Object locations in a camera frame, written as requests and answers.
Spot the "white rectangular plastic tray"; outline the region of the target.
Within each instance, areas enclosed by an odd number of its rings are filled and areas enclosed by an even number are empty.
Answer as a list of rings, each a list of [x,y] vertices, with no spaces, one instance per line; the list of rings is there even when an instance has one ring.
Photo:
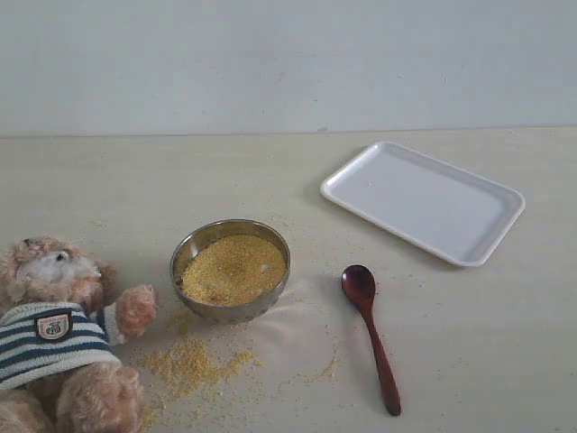
[[[406,146],[367,146],[320,186],[328,201],[458,267],[480,267],[526,207],[518,191]]]

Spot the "steel bowl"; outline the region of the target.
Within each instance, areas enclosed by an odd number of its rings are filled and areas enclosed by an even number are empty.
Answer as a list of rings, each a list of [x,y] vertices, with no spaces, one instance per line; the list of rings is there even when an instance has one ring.
[[[217,307],[194,301],[181,291],[183,272],[202,250],[229,235],[256,235],[277,246],[287,264],[281,282],[271,292],[240,306]],[[219,324],[241,323],[262,315],[278,301],[289,279],[290,250],[284,237],[277,230],[262,222],[251,219],[225,219],[201,226],[187,235],[171,256],[169,273],[177,296],[194,314]]]

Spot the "dark red wooden spoon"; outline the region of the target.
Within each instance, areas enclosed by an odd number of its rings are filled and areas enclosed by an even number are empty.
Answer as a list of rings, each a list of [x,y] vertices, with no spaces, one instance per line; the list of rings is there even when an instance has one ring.
[[[341,286],[346,298],[359,311],[367,327],[384,406],[390,416],[398,417],[402,412],[398,386],[373,318],[376,295],[376,282],[373,274],[360,264],[347,266],[342,273]]]

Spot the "yellow millet in bowl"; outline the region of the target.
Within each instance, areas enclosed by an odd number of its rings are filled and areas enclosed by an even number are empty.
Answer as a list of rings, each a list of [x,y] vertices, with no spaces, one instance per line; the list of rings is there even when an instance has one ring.
[[[181,291],[217,307],[248,304],[281,282],[286,260],[273,243],[256,235],[229,235],[202,250],[182,274]]]

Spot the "spilled yellow millet pile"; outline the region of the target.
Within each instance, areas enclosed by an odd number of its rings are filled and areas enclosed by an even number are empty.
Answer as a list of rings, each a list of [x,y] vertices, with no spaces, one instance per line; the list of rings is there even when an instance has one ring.
[[[257,360],[251,351],[234,353],[228,361],[209,354],[207,343],[189,334],[191,313],[182,313],[169,323],[178,331],[178,339],[166,349],[155,349],[138,355],[136,363],[160,377],[175,398],[184,397],[202,385],[212,385],[237,375],[241,368]]]

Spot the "plush teddy bear striped sweater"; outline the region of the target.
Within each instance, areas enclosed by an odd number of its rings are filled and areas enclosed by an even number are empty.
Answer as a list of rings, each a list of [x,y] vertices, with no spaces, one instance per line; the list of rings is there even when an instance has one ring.
[[[1,264],[1,430],[137,432],[139,374],[114,347],[156,318],[150,284],[108,294],[115,270],[52,236],[13,243]]]

